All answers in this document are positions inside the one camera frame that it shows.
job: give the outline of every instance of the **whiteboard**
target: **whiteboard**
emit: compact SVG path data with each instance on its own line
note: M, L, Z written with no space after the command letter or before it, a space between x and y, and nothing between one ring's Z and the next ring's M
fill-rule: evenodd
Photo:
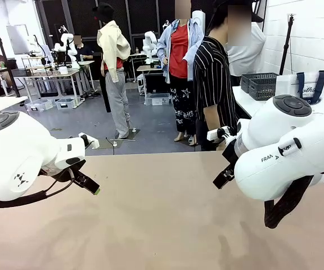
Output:
M28 31L25 24L7 26L7 32L15 55L29 53Z

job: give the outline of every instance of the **floor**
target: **floor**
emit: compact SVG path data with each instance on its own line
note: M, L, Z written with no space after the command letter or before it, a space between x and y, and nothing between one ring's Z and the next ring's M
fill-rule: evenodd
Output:
M136 87L136 84L128 83L126 88L132 124L141 131L136 135L135 142L123 142L121 148L116 148L115 155L200 151L199 146L194 148L173 141L177 136L173 106L145 106L144 97L139 96ZM10 109L26 112L19 105ZM112 115L106 112L102 97L86 99L76 110L58 111L54 107L48 111L29 114L56 138L76 137L80 132L98 139L111 139L115 136ZM113 155L113 150L88 149L86 154Z

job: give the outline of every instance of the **black patterned pants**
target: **black patterned pants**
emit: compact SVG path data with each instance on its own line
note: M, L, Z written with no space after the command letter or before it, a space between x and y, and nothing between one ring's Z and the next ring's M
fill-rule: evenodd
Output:
M177 131L196 134L196 108L193 82L170 75L170 91L175 111Z

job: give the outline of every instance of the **light blue shirt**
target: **light blue shirt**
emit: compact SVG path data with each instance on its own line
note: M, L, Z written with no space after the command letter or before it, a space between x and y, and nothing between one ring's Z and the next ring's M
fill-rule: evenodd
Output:
M162 33L160 39L157 43L157 57L161 61L161 67L164 71L163 76L166 77L166 83L170 83L169 79L169 61L167 66L163 64L163 59L167 57L167 59L170 59L171 54L171 36L172 34L177 30L179 24L179 20L174 20ZM194 19L188 20L188 51L183 59L187 61L187 78L189 81L192 81L194 79L194 66L193 61L188 61L186 56L193 55L193 53L188 53L190 50L197 51L199 45L201 44L201 41L203 40L204 34L202 29L199 27L197 22Z

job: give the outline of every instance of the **white t-shirt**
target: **white t-shirt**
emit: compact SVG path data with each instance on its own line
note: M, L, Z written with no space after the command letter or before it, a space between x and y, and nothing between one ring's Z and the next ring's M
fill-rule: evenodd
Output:
M229 47L227 44L229 71L232 76L240 77L242 74L257 72L266 36L255 22L252 22L251 31L251 44L249 46Z

